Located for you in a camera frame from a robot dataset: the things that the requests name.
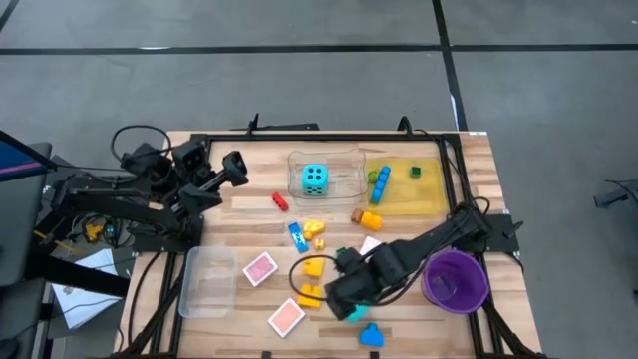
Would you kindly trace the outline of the orange two-stud brick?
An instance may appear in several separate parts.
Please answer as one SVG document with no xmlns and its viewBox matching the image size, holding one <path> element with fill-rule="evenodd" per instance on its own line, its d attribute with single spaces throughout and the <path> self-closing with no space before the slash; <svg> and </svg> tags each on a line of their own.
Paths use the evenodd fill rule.
<svg viewBox="0 0 638 359">
<path fill-rule="evenodd" d="M 383 225 L 383 218 L 380 215 L 364 211 L 359 223 L 366 228 L 379 231 Z"/>
</svg>

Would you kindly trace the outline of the blue figure-shaped block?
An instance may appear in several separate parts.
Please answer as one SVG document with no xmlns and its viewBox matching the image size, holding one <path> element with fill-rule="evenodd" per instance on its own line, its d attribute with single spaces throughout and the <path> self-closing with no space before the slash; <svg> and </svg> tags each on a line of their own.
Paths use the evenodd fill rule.
<svg viewBox="0 0 638 359">
<path fill-rule="evenodd" d="M 383 347 L 384 342 L 384 334 L 379 330 L 376 323 L 368 323 L 359 335 L 359 343 L 361 345 Z"/>
</svg>

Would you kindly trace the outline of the black floor beam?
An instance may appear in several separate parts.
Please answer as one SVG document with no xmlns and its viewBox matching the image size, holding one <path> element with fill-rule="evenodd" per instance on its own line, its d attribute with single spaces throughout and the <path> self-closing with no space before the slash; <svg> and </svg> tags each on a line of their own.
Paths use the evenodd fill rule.
<svg viewBox="0 0 638 359">
<path fill-rule="evenodd" d="M 38 253 L 28 256 L 23 277 L 116 297 L 126 297 L 130 285 L 128 279 L 116 274 Z"/>
</svg>

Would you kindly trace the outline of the long blue studded brick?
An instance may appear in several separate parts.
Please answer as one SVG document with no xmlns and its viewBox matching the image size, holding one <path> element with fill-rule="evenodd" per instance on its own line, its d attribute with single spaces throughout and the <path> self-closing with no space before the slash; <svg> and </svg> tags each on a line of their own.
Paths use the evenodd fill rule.
<svg viewBox="0 0 638 359">
<path fill-rule="evenodd" d="M 371 204 L 379 204 L 382 200 L 385 188 L 390 178 L 390 174 L 391 168 L 388 166 L 382 166 L 378 171 L 376 171 L 377 176 L 370 195 Z"/>
</svg>

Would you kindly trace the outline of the yellow angled block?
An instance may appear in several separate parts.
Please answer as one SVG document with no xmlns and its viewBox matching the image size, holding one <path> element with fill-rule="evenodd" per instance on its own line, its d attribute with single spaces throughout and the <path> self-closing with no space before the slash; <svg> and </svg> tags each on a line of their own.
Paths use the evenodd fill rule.
<svg viewBox="0 0 638 359">
<path fill-rule="evenodd" d="M 306 241 L 325 231 L 325 222 L 318 219 L 307 219 L 303 225 L 303 236 Z"/>
</svg>

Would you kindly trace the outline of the clear wavy plastic bin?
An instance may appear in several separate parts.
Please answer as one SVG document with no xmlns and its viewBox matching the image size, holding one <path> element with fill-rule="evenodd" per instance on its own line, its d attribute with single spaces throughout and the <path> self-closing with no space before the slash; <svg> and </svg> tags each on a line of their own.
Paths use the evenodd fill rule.
<svg viewBox="0 0 638 359">
<path fill-rule="evenodd" d="M 328 188 L 324 195 L 308 195 L 302 189 L 303 169 L 320 164 L 328 168 Z M 368 192 L 366 157 L 359 150 L 339 153 L 304 153 L 288 156 L 288 193 L 300 206 L 354 205 Z"/>
</svg>

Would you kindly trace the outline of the dark grey equipment case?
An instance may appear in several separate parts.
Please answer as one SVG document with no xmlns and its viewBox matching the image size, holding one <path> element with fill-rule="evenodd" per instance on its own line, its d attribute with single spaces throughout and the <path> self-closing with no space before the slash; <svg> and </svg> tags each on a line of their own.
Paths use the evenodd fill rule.
<svg viewBox="0 0 638 359">
<path fill-rule="evenodd" d="M 0 160 L 0 287 L 21 281 L 27 265 L 47 171 L 30 162 L 11 171 L 3 168 L 10 161 Z"/>
</svg>

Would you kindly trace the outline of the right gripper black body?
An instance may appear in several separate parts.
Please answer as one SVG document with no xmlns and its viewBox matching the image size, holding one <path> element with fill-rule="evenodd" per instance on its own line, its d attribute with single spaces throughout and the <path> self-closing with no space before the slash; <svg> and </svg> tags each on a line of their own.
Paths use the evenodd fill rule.
<svg viewBox="0 0 638 359">
<path fill-rule="evenodd" d="M 380 263 L 390 253 L 387 244 L 382 243 L 372 252 L 363 256 L 361 265 L 353 272 L 338 272 L 337 279 L 325 285 L 327 299 L 338 297 L 350 302 L 378 302 L 399 290 L 402 280 L 391 282 L 384 277 L 386 264 Z"/>
</svg>

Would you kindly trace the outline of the white paper sheet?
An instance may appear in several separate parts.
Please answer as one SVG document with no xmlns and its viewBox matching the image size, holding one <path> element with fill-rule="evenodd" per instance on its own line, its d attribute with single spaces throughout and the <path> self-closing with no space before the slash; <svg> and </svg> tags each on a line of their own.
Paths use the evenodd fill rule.
<svg viewBox="0 0 638 359">
<path fill-rule="evenodd" d="M 83 259 L 76 260 L 75 264 L 117 275 L 113 251 L 110 248 L 101 249 Z M 118 296 L 68 285 L 53 284 L 52 288 L 69 329 L 79 328 L 121 300 Z"/>
</svg>

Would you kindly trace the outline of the black rear bracket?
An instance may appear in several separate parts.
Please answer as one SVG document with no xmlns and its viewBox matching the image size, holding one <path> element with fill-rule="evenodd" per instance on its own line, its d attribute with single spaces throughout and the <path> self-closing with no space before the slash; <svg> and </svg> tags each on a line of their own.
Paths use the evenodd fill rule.
<svg viewBox="0 0 638 359">
<path fill-rule="evenodd" d="M 246 128 L 239 128 L 240 131 L 252 133 L 254 131 L 319 131 L 317 123 L 305 124 L 288 124 L 288 125 L 259 125 L 259 114 L 256 113 L 254 118 L 248 122 Z"/>
</svg>

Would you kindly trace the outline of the orange playing card deck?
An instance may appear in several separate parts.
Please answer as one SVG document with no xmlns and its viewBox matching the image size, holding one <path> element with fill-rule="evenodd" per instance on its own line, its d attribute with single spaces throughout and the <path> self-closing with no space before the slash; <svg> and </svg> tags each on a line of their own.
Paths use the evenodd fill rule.
<svg viewBox="0 0 638 359">
<path fill-rule="evenodd" d="M 281 338 L 285 338 L 305 316 L 303 309 L 292 298 L 288 298 L 269 317 L 268 323 Z"/>
</svg>

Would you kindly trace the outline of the pink playing card deck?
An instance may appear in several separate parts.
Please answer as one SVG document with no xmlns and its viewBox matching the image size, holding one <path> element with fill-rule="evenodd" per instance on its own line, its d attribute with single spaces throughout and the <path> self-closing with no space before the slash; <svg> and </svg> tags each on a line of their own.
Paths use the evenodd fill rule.
<svg viewBox="0 0 638 359">
<path fill-rule="evenodd" d="M 274 259 L 268 252 L 264 251 L 247 264 L 242 272 L 251 285 L 257 287 L 277 270 L 278 265 Z"/>
</svg>

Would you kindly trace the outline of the purple playing card deck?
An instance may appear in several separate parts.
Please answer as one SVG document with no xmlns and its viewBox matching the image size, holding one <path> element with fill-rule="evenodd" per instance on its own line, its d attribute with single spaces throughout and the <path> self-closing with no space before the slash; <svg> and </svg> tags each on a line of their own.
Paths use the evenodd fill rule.
<svg viewBox="0 0 638 359">
<path fill-rule="evenodd" d="M 382 241 L 372 237 L 372 236 L 367 236 L 359 250 L 359 253 L 364 256 L 370 252 L 372 252 L 374 249 L 376 249 L 377 247 L 379 247 L 382 244 Z"/>
</svg>

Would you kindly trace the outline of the yellow notched block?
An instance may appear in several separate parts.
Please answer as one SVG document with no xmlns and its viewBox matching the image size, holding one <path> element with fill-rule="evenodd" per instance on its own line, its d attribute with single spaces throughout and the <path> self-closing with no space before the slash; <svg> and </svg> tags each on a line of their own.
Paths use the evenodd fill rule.
<svg viewBox="0 0 638 359">
<path fill-rule="evenodd" d="M 308 308 L 320 308 L 322 301 L 320 297 L 323 294 L 323 289 L 320 285 L 312 285 L 305 283 L 302 285 L 301 295 L 297 297 L 297 304 L 302 307 Z"/>
<path fill-rule="evenodd" d="M 325 259 L 323 257 L 313 257 L 306 259 L 302 263 L 303 274 L 312 278 L 320 278 L 323 274 Z"/>
</svg>

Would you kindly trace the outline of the blue printed brick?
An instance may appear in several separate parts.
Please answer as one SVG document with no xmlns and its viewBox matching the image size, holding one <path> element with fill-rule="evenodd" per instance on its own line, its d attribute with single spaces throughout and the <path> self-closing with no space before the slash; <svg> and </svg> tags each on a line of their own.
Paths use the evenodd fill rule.
<svg viewBox="0 0 638 359">
<path fill-rule="evenodd" d="M 297 222 L 292 222 L 288 225 L 288 230 L 292 237 L 293 243 L 299 253 L 304 253 L 309 250 L 306 239 L 303 236 L 303 232 Z"/>
</svg>

